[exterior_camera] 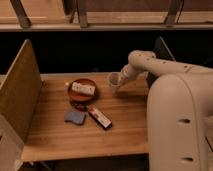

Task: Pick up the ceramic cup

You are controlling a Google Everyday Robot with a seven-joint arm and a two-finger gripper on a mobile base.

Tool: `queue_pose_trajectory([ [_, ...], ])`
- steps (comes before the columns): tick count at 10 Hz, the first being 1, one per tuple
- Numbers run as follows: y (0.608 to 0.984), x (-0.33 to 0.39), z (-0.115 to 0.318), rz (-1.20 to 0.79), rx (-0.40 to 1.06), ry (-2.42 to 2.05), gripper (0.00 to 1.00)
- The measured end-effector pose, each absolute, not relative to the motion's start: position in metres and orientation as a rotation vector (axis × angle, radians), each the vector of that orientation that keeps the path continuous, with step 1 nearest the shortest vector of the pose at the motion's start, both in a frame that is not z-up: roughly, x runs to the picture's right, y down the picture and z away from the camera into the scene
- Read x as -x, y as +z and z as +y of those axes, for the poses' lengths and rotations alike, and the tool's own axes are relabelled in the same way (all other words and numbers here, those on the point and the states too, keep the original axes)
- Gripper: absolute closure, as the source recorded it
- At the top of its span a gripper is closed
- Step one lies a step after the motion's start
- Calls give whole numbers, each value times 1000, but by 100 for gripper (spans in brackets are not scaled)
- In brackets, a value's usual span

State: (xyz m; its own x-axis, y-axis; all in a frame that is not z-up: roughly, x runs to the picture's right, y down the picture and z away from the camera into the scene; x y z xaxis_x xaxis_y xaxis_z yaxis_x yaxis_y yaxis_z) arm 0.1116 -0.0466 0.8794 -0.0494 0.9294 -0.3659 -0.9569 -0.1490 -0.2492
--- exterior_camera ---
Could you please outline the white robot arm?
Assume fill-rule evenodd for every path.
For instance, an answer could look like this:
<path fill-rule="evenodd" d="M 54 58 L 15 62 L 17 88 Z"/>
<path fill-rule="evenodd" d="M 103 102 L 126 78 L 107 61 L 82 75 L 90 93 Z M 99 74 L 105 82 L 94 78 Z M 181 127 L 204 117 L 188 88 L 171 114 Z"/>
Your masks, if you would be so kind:
<path fill-rule="evenodd" d="M 213 69 L 135 50 L 121 82 L 144 71 L 158 77 L 147 101 L 150 171 L 208 171 L 204 118 L 213 115 Z"/>

